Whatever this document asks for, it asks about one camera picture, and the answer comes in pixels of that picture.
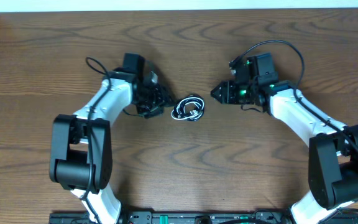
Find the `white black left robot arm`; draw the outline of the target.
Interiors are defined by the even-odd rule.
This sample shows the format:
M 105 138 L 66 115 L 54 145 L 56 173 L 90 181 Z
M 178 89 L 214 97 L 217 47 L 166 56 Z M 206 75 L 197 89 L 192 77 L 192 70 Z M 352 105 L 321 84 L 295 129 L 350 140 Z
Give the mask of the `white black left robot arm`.
M 118 223 L 122 205 L 109 180 L 112 173 L 111 126 L 129 105 L 145 119 L 173 105 L 158 76 L 110 71 L 99 91 L 73 115 L 60 114 L 52 128 L 50 179 L 77 196 L 95 223 Z

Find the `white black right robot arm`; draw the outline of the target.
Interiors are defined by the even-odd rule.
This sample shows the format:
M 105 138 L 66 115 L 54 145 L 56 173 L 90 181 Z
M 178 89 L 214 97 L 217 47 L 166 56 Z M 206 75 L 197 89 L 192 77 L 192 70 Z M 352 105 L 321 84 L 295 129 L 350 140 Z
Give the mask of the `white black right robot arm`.
M 323 223 L 340 213 L 358 214 L 358 125 L 333 119 L 304 98 L 288 80 L 279 80 L 272 62 L 249 57 L 230 62 L 234 79 L 211 96 L 224 105 L 247 105 L 286 124 L 308 147 L 309 192 L 290 207 L 292 223 Z

